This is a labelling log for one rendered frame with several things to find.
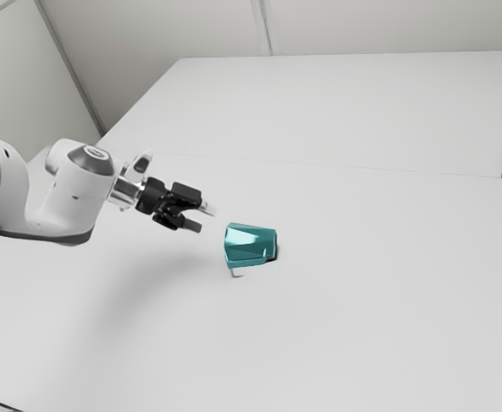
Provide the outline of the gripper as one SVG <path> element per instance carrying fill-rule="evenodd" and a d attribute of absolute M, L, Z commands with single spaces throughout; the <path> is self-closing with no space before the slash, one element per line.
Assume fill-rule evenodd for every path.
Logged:
<path fill-rule="evenodd" d="M 151 215 L 153 221 L 166 228 L 180 228 L 194 233 L 200 233 L 203 225 L 186 218 L 184 211 L 196 210 L 210 216 L 217 214 L 217 208 L 203 199 L 199 190 L 179 182 L 174 182 L 172 188 L 167 189 L 161 180 L 153 177 L 147 179 L 136 210 Z"/>

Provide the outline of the teal faceted mug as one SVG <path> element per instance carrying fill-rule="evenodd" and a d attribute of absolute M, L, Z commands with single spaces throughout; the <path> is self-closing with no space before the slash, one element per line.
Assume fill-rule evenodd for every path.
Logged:
<path fill-rule="evenodd" d="M 230 270 L 266 264 L 277 259 L 277 232 L 273 228 L 230 222 L 223 249 Z"/>

